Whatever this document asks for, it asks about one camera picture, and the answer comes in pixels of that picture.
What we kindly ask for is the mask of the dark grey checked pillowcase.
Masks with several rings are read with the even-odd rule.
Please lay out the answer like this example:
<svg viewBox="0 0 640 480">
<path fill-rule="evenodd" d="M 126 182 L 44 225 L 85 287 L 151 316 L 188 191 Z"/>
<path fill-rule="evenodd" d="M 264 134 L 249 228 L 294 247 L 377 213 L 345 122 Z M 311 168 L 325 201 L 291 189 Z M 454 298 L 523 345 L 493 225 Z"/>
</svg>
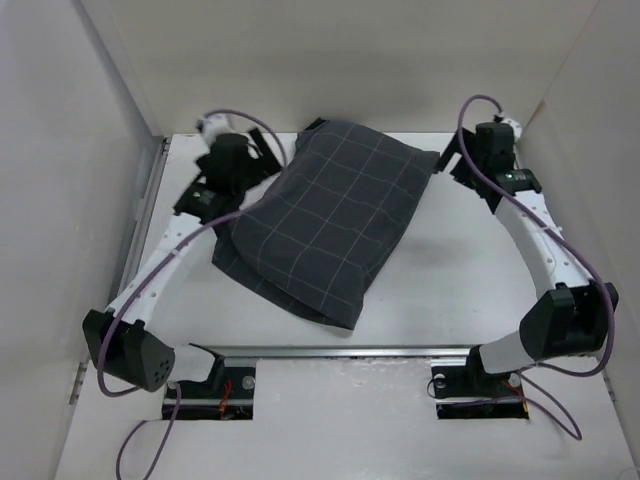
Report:
<svg viewBox="0 0 640 480">
<path fill-rule="evenodd" d="M 298 317 L 352 330 L 438 159 L 354 122 L 317 119 L 265 200 L 220 229 L 212 263 Z"/>
</svg>

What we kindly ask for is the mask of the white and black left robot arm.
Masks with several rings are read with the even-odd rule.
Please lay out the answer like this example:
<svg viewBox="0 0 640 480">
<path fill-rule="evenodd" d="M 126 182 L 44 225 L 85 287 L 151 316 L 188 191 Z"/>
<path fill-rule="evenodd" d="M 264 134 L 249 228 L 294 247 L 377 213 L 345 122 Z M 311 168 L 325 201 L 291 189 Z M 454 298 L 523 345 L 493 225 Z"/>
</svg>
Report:
<svg viewBox="0 0 640 480">
<path fill-rule="evenodd" d="M 156 247 L 135 277 L 105 310 L 90 310 L 82 330 L 98 384 L 108 396 L 106 376 L 132 390 L 155 392 L 166 384 L 189 382 L 205 397 L 223 387 L 221 355 L 193 343 L 172 345 L 160 326 L 190 271 L 211 258 L 217 231 L 240 214 L 247 191 L 278 174 L 278 159 L 263 131 L 245 134 L 232 127 L 204 126 L 207 152 L 183 190 Z"/>
</svg>

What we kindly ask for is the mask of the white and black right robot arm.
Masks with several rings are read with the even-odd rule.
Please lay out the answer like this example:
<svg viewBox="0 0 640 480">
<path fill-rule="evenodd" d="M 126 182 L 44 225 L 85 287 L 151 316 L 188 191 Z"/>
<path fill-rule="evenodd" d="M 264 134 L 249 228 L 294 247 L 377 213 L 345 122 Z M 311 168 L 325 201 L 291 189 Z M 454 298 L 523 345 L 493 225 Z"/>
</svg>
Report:
<svg viewBox="0 0 640 480">
<path fill-rule="evenodd" d="M 454 180 L 475 191 L 514 241 L 533 280 L 536 302 L 516 331 L 473 347 L 462 366 L 435 367 L 439 399 L 497 397 L 521 371 L 559 357 L 591 354 L 613 347 L 614 312 L 619 295 L 596 279 L 583 258 L 568 250 L 547 209 L 542 187 L 529 169 L 516 166 L 516 134 L 505 121 L 461 128 L 436 168 L 454 155 Z"/>
</svg>

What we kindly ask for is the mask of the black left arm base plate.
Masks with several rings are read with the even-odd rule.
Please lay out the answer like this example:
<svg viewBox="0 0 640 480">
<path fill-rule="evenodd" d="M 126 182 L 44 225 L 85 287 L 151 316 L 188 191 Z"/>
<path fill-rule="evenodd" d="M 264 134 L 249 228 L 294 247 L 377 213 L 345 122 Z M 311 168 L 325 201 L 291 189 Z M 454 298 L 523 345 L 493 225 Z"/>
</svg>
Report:
<svg viewBox="0 0 640 480">
<path fill-rule="evenodd" d="M 229 397 L 232 401 L 252 400 L 255 384 L 247 384 L 246 379 L 256 379 L 255 365 L 218 366 L 202 382 L 181 380 L 178 384 L 183 400 L 221 400 L 228 385 L 231 386 Z"/>
</svg>

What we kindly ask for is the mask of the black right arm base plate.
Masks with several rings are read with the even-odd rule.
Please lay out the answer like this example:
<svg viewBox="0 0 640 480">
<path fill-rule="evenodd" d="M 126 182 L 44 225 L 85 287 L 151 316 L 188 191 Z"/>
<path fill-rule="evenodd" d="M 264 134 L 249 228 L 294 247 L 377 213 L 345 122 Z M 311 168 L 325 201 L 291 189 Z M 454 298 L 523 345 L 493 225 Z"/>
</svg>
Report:
<svg viewBox="0 0 640 480">
<path fill-rule="evenodd" d="M 463 365 L 433 365 L 436 399 L 496 398 L 520 392 L 521 377 L 513 371 L 500 374 L 472 372 Z"/>
</svg>

